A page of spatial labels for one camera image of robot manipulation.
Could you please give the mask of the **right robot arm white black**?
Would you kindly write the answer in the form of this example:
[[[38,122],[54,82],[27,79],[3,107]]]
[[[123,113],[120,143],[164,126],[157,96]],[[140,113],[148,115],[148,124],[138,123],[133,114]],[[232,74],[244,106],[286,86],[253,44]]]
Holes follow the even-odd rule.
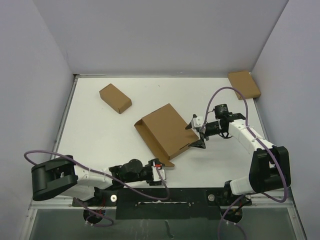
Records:
[[[284,202],[291,184],[288,150],[266,140],[248,125],[243,114],[230,112],[226,104],[215,106],[213,112],[216,120],[212,122],[196,114],[192,116],[186,129],[195,130],[199,139],[189,146],[205,149],[210,137],[219,135],[224,139],[236,139],[252,157],[247,176],[225,183],[223,200],[232,205],[241,195],[266,195],[268,191],[283,189],[284,196],[279,202]]]

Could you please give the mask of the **large cardboard box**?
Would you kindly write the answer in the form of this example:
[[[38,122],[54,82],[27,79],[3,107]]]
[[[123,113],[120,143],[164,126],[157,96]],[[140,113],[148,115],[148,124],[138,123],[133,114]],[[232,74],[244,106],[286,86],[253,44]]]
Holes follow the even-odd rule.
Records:
[[[192,129],[185,129],[186,126],[185,120],[169,103],[134,124],[152,154],[169,168],[175,166],[172,159],[188,150],[189,144],[199,139]]]

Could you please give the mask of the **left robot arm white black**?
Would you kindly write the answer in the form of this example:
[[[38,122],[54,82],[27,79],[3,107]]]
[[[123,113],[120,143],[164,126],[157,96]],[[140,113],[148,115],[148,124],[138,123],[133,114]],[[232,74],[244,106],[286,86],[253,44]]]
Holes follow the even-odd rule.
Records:
[[[123,165],[101,170],[101,174],[92,168],[82,168],[68,158],[58,157],[37,164],[31,169],[32,199],[45,201],[58,195],[69,196],[86,201],[95,206],[102,199],[99,190],[117,190],[123,183],[145,181],[150,186],[159,186],[166,179],[166,173],[157,158],[143,165],[138,159],[132,159]]]

